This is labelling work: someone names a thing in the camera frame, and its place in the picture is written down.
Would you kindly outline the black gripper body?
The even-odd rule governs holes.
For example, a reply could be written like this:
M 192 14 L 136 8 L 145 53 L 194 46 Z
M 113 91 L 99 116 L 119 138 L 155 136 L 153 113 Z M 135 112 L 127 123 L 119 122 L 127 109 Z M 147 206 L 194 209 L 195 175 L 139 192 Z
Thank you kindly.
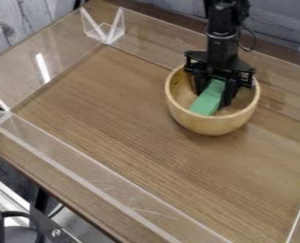
M 226 82 L 230 78 L 235 78 L 239 86 L 247 88 L 254 86 L 252 78 L 255 68 L 244 63 L 238 57 L 232 58 L 226 65 L 215 65 L 208 62 L 208 53 L 206 51 L 187 50 L 184 56 L 184 71 L 191 76 L 195 72 L 200 72 L 207 74 L 211 79 L 219 79 Z

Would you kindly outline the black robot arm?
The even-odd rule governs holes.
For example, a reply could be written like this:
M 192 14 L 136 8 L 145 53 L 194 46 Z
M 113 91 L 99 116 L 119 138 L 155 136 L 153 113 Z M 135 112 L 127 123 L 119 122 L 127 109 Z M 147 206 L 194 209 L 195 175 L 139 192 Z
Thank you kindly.
M 255 68 L 238 57 L 239 35 L 248 17 L 248 0 L 203 0 L 208 20 L 207 49 L 184 52 L 184 72 L 192 76 L 194 91 L 199 95 L 214 80 L 220 81 L 219 107 L 228 106 L 242 87 L 254 86 Z

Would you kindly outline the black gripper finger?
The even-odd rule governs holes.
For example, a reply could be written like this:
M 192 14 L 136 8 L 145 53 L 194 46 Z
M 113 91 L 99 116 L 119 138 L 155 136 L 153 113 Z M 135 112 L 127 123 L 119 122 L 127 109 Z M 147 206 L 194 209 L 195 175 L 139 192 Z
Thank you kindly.
M 206 90 L 208 85 L 211 84 L 211 78 L 207 74 L 195 72 L 194 76 L 194 88 L 196 95 L 200 95 L 202 92 Z
M 236 90 L 238 90 L 238 81 L 236 80 L 226 81 L 223 85 L 219 107 L 226 107 L 231 104 L 232 99 L 236 95 Z

